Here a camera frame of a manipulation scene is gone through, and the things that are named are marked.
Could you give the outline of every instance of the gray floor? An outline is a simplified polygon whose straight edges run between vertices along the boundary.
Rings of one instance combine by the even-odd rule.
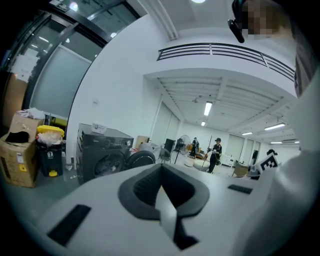
[[[171,156],[172,164],[174,164],[176,156],[177,153],[173,152]],[[184,165],[186,157],[186,155],[179,154],[176,164],[186,167],[186,165]],[[199,172],[199,170],[194,167],[189,168],[195,172]],[[232,176],[233,171],[233,168],[219,165],[214,168],[213,174]],[[4,181],[2,175],[0,175],[0,182],[17,217],[21,217],[35,224],[39,217],[51,205],[79,187],[78,179],[72,178],[76,175],[77,172],[73,169],[64,169],[63,176],[59,177],[44,177],[43,174],[39,172],[36,178],[36,187],[34,188],[8,184]]]

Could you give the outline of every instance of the trash bin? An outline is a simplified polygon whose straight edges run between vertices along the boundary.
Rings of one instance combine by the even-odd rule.
[[[56,177],[64,174],[62,165],[62,144],[47,146],[36,143],[40,158],[41,171],[45,177]]]

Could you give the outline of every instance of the fluorescent ceiling light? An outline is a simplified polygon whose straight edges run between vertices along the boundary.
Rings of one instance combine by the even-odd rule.
[[[47,39],[45,39],[45,38],[43,38],[43,37],[41,37],[41,36],[39,36],[39,38],[40,38],[41,40],[46,41],[47,43],[49,43],[49,41],[48,41]]]
[[[191,0],[192,2],[195,2],[195,3],[197,3],[197,4],[201,4],[201,3],[203,3],[204,1],[206,1],[206,0]]]
[[[208,116],[210,113],[210,109],[212,107],[212,102],[208,102],[205,104],[204,115]]]
[[[78,11],[78,5],[76,2],[72,2],[69,5],[70,9],[74,10],[75,12]]]
[[[264,129],[266,131],[269,131],[269,130],[280,128],[280,127],[283,127],[283,126],[286,126],[286,125],[282,122],[282,123],[279,123],[279,124],[276,124],[276,125],[273,125],[273,126],[270,126],[270,127],[266,127]]]

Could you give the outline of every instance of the standing fan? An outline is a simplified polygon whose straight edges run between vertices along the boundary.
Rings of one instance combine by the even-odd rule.
[[[182,135],[176,142],[176,148],[178,153],[176,154],[176,158],[174,163],[176,163],[179,153],[185,155],[188,153],[187,146],[191,143],[188,135]]]

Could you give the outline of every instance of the dark gray washing machine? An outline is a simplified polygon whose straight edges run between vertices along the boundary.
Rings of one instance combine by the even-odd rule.
[[[107,128],[104,134],[92,132],[91,125],[79,124],[76,167],[79,183],[111,175],[125,169],[134,138]]]

